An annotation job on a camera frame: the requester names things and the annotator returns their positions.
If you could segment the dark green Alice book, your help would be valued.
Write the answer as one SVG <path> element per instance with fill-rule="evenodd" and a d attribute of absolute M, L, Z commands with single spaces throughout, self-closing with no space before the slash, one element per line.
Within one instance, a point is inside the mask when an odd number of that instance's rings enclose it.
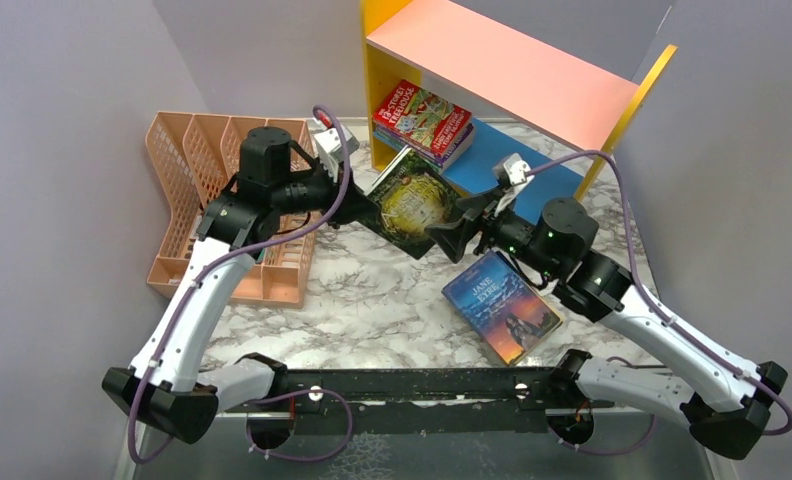
<path fill-rule="evenodd" d="M 414 259 L 434 246 L 425 233 L 432 224 L 452 222 L 460 192 L 430 162 L 403 147 L 375 179 L 366 198 L 375 208 L 359 223 Z"/>

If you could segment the green 104-storey treehouse book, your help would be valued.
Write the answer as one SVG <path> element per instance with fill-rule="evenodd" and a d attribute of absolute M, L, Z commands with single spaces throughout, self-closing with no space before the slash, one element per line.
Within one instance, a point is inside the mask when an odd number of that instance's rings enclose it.
<path fill-rule="evenodd" d="M 403 148 L 408 147 L 412 149 L 419 157 L 430 165 L 432 165 L 438 172 L 442 172 L 445 168 L 445 164 L 443 161 L 439 161 L 433 158 L 431 155 L 428 155 L 418 148 L 409 145 L 408 143 L 398 139 L 393 134 L 387 133 L 384 129 L 375 127 L 373 129 L 373 136 L 378 139 L 379 141 L 383 142 L 384 144 L 388 145 L 389 147 L 393 148 L 396 151 L 401 151 Z"/>

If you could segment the purple 52-storey treehouse book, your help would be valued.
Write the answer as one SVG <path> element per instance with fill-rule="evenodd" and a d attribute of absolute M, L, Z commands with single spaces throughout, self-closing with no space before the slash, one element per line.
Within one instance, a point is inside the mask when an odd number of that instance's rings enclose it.
<path fill-rule="evenodd" d="M 447 169 L 460 155 L 462 155 L 469 147 L 472 145 L 473 139 L 475 137 L 475 124 L 470 123 L 464 129 L 464 132 L 461 133 L 458 138 L 455 140 L 454 144 L 450 146 L 448 150 L 444 152 L 442 156 L 437 156 L 433 154 L 426 153 L 431 155 L 433 158 L 443 161 L 445 164 L 445 169 Z"/>

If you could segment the red 13-storey treehouse book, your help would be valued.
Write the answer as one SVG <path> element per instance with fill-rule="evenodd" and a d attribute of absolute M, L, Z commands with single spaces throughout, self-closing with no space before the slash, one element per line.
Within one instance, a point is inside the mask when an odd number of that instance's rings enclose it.
<path fill-rule="evenodd" d="M 422 152 L 442 156 L 470 123 L 472 113 L 406 79 L 373 110 L 373 123 Z"/>

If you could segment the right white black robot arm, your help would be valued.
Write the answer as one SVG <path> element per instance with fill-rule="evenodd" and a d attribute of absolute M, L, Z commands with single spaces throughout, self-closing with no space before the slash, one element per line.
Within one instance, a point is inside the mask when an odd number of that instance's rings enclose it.
<path fill-rule="evenodd" d="M 426 228 L 450 260 L 459 261 L 472 239 L 510 253 L 552 281 L 564 307 L 633 341 L 667 368 L 652 374 L 571 350 L 548 383 L 557 404 L 572 407 L 585 398 L 630 406 L 686 427 L 699 444 L 732 460 L 746 458 L 767 434 L 787 371 L 729 351 L 595 251 L 599 225 L 577 200 L 550 200 L 535 222 L 492 191 L 459 199 L 455 211 L 453 222 Z"/>

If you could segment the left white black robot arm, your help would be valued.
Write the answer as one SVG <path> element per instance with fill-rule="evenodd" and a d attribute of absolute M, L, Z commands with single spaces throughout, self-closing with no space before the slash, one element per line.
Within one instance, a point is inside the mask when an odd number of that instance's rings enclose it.
<path fill-rule="evenodd" d="M 249 131 L 239 170 L 205 208 L 183 279 L 155 331 L 127 367 L 111 367 L 102 390 L 128 416 L 187 444 L 216 414 L 251 399 L 270 411 L 285 401 L 277 365 L 252 355 L 207 376 L 200 362 L 218 320 L 267 248 L 325 223 L 346 224 L 370 204 L 354 184 L 353 136 L 334 126 L 314 137 L 317 157 L 278 127 Z"/>

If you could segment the Jane Eyre book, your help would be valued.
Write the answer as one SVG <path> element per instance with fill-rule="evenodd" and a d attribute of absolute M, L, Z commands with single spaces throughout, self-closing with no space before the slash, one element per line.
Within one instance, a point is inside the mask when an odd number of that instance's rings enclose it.
<path fill-rule="evenodd" d="M 496 251 L 476 260 L 441 293 L 505 366 L 518 364 L 563 323 Z"/>

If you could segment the orange plastic file organizer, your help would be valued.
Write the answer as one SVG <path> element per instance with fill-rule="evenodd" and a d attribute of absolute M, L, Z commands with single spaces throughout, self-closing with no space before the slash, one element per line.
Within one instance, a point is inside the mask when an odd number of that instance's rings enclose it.
<path fill-rule="evenodd" d="M 244 136 L 261 126 L 282 128 L 307 153 L 315 150 L 303 119 L 157 112 L 145 144 L 171 219 L 147 282 L 164 297 L 174 295 L 186 273 L 204 208 L 238 170 Z M 267 249 L 234 291 L 232 303 L 302 307 L 315 243 L 310 233 Z"/>

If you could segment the yellow pink blue bookshelf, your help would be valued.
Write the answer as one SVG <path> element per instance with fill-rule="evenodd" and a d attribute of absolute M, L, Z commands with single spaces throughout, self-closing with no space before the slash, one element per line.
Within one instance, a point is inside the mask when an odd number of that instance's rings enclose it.
<path fill-rule="evenodd" d="M 363 1 L 367 112 L 430 74 L 575 151 L 614 150 L 675 46 L 640 83 L 452 1 Z"/>

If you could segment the black mounting rail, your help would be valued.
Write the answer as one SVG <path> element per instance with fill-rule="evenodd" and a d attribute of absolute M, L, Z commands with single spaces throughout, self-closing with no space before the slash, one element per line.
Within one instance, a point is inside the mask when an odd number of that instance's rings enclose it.
<path fill-rule="evenodd" d="M 590 405 L 550 367 L 289 369 L 243 410 L 247 434 L 271 449 L 292 436 L 544 433 L 550 411 Z"/>

